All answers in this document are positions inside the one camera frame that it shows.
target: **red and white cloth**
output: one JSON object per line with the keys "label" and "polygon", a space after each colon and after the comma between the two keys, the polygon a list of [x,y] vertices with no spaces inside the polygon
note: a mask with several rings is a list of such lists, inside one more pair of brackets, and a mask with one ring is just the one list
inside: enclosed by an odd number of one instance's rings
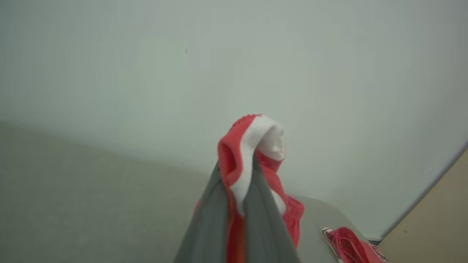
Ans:
{"label": "red and white cloth", "polygon": [[324,228],[322,236],[339,263],[389,263],[378,247],[359,240],[349,228]]}
{"label": "red and white cloth", "polygon": [[247,115],[234,123],[219,141],[219,169],[229,195],[228,263],[245,262],[245,214],[242,204],[249,190],[254,154],[260,162],[294,246],[297,247],[299,220],[304,213],[304,205],[285,194],[277,175],[285,158],[283,135],[284,130],[272,119],[261,114]]}

